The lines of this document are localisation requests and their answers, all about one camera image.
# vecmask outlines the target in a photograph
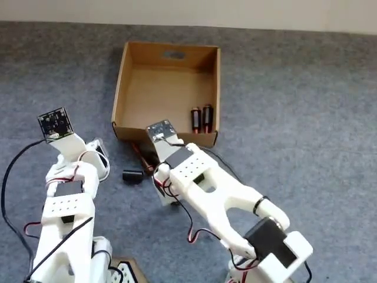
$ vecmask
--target open cardboard box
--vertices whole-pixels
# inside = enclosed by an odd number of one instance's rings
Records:
[[[211,104],[211,133],[192,133],[191,109]],[[112,123],[121,140],[148,140],[145,128],[168,119],[185,143],[214,146],[220,124],[220,49],[128,42],[115,93]]]

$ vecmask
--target gray carpet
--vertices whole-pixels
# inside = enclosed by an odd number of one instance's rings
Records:
[[[138,168],[110,116],[128,40],[222,49],[221,133],[215,149],[280,206],[314,247],[312,282],[377,282],[377,37],[227,28],[0,23],[0,172],[41,138],[36,116],[65,106],[85,140],[102,137],[112,171],[101,184],[95,234],[136,258],[150,282],[221,282],[229,253],[209,236],[186,242],[181,209],[164,208],[151,183],[126,186]],[[7,191],[18,227],[41,216],[47,145],[16,164]],[[195,212],[195,227],[206,223]],[[231,210],[239,232],[257,219]],[[0,221],[1,282],[21,282],[27,256]],[[294,279],[304,282],[304,268]]]

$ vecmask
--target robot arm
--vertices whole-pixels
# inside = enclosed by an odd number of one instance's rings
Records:
[[[166,130],[166,125],[163,121],[149,127],[162,161],[155,178],[160,183],[169,180],[168,194],[179,195],[195,208],[233,254],[257,258],[257,268],[268,282],[285,282],[312,254],[309,242],[299,232],[285,234],[290,223],[281,209],[254,188],[241,184],[195,144],[185,146],[170,123],[171,129]],[[172,199],[163,198],[165,203]],[[229,223],[229,208],[248,210],[262,220],[243,237]]]

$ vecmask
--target cable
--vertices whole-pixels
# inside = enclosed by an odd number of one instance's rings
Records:
[[[218,153],[214,152],[212,149],[209,149],[208,147],[204,147],[204,146],[199,146],[200,149],[204,150],[205,152],[209,152],[211,153],[212,155],[216,156],[217,159],[219,159],[221,161],[222,164],[224,164],[225,167],[227,167],[229,169],[229,171],[231,171],[231,173],[233,174],[233,176],[238,180],[238,182],[240,183],[243,183],[240,176],[238,176],[238,174],[236,173],[236,171],[234,170],[234,168],[229,164],[227,163],[221,155],[219,155]]]
[[[184,143],[170,143],[169,141],[167,141],[166,139],[163,139],[161,138],[160,140],[163,140],[165,141],[169,146],[180,146],[180,147],[183,147],[183,146],[186,146],[186,144]],[[211,153],[212,155],[216,156],[217,159],[219,159],[221,161],[222,164],[224,164],[225,167],[227,167],[229,169],[229,171],[231,171],[231,173],[233,174],[233,176],[238,180],[238,182],[240,183],[243,183],[240,176],[238,176],[238,174],[236,173],[236,171],[233,169],[233,167],[227,163],[222,157],[221,155],[219,155],[218,153],[214,152],[212,149],[209,149],[208,147],[205,147],[205,146],[198,146],[200,149],[204,150],[205,152],[209,152]]]
[[[233,252],[230,249],[228,251],[230,252],[230,258],[232,259],[232,264],[233,264],[234,268],[236,268],[237,270],[248,271],[248,270],[253,269],[253,268],[258,266],[258,265],[255,265],[255,266],[250,266],[250,267],[246,267],[246,268],[238,267],[237,264],[234,262]]]
[[[306,283],[309,283],[310,281],[312,281],[313,274],[312,274],[312,271],[310,270],[309,264],[307,264],[307,261],[304,262],[304,265],[305,265],[305,268],[306,268],[306,270],[309,274],[309,276],[306,280]]]
[[[110,253],[109,253],[108,251],[106,251],[105,249],[100,249],[99,251],[97,251],[97,252],[95,252],[95,253],[93,254],[92,258],[95,257],[95,255],[98,255],[98,254],[100,254],[100,253],[102,253],[102,252],[105,253],[105,254],[107,254],[108,257],[109,257],[109,264],[108,264],[108,268],[107,268],[107,269],[118,272],[118,273],[120,274],[120,282],[119,282],[119,283],[122,283],[122,282],[123,282],[123,279],[124,279],[123,272],[120,271],[119,268],[116,268],[116,267],[111,266],[111,255],[110,255]]]
[[[258,258],[255,258],[253,259],[248,265],[246,265],[246,267],[252,267],[254,262],[256,262],[258,260]],[[241,280],[241,283],[246,283],[246,277],[247,277],[247,273],[248,271],[245,271],[243,274],[242,274],[242,280]]]
[[[119,283],[122,283],[122,282],[123,282],[123,279],[124,279],[123,272],[121,272],[118,268],[113,267],[113,266],[109,266],[108,269],[109,269],[109,270],[114,270],[114,271],[118,272],[119,275],[120,275],[120,281],[119,281]]]
[[[218,240],[221,240],[219,236],[217,236],[215,233],[213,233],[211,230],[209,229],[206,229],[206,228],[201,228],[199,230],[196,230],[196,232],[194,233],[194,236],[191,237],[191,233],[193,231],[193,226],[194,226],[194,222],[193,222],[193,218],[191,217],[191,214],[190,212],[187,210],[187,208],[179,201],[179,199],[177,199],[177,196],[174,195],[171,190],[170,190],[170,187],[168,187],[168,190],[169,190],[169,193],[170,195],[172,196],[172,198],[175,198],[176,202],[180,204],[180,206],[182,206],[182,208],[184,209],[184,211],[186,211],[187,215],[188,215],[188,218],[190,218],[190,229],[188,230],[187,232],[187,241],[189,243],[195,243],[196,239],[198,238],[199,236],[199,233],[201,231],[204,231],[204,232],[207,232],[209,234],[211,234],[212,236],[214,236],[216,239]]]
[[[78,225],[76,228],[72,229],[64,238],[60,241],[52,250],[49,252],[36,266],[32,269],[32,271],[28,274],[26,277],[26,280],[24,282],[28,282],[31,278],[31,275],[54,253],[57,251],[58,248],[62,246],[70,237],[73,236],[78,230],[80,230],[82,227],[84,227],[87,223],[89,223],[93,217],[89,217],[86,221],[84,221],[82,224]]]
[[[28,232],[28,227],[30,225],[40,225],[41,222],[38,221],[38,222],[29,222],[27,223],[25,226],[24,226],[24,234],[27,236],[27,237],[30,237],[30,238],[34,238],[34,239],[38,239],[39,240],[39,237],[38,236],[34,236],[34,235],[30,235],[29,232]]]
[[[109,262],[108,262],[108,266],[110,267],[111,265],[111,255],[108,251],[106,251],[105,249],[100,249],[99,251],[95,252],[93,255],[92,255],[92,258],[95,257],[95,255],[98,255],[100,253],[104,253],[104,254],[107,254],[108,255],[108,259],[109,259]]]
[[[6,209],[5,209],[5,189],[6,189],[6,181],[8,180],[8,177],[9,177],[9,174],[11,172],[11,169],[14,165],[14,163],[17,161],[17,159],[19,159],[19,157],[21,155],[23,155],[23,153],[25,151],[27,151],[29,148],[33,147],[33,146],[36,146],[42,142],[44,142],[45,140],[39,140],[39,141],[36,141],[34,143],[31,143],[29,144],[28,146],[25,146],[13,159],[12,161],[10,162],[10,164],[8,165],[8,167],[6,168],[6,171],[5,171],[5,174],[4,174],[4,178],[2,179],[2,186],[1,186],[1,215],[5,221],[5,223],[9,226],[9,228],[12,229],[12,231],[16,234],[16,236],[18,237],[18,239],[21,241],[21,243],[23,244],[23,246],[25,247],[25,249],[28,251],[28,254],[29,254],[29,271],[32,269],[33,267],[33,260],[34,260],[34,253],[33,253],[33,250],[31,249],[31,247],[29,246],[29,244],[27,243],[27,241],[25,240],[24,236],[22,235],[22,233],[17,229],[17,227],[9,220],[8,218],[8,215],[6,214]]]
[[[106,162],[107,162],[108,170],[107,170],[106,175],[105,175],[103,178],[100,179],[100,182],[102,182],[102,181],[105,180],[105,179],[108,177],[108,175],[110,174],[110,162],[108,161],[108,158],[107,158],[104,154],[102,154],[102,153],[100,153],[100,152],[98,152],[98,151],[96,151],[96,150],[86,150],[86,151],[82,152],[82,153],[78,156],[77,161],[81,161],[82,157],[83,157],[85,154],[87,154],[88,152],[94,152],[94,153],[98,154],[98,155],[101,156],[103,159],[105,159]]]

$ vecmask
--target wall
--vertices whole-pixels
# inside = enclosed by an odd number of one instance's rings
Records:
[[[377,34],[375,0],[0,0],[0,20]]]

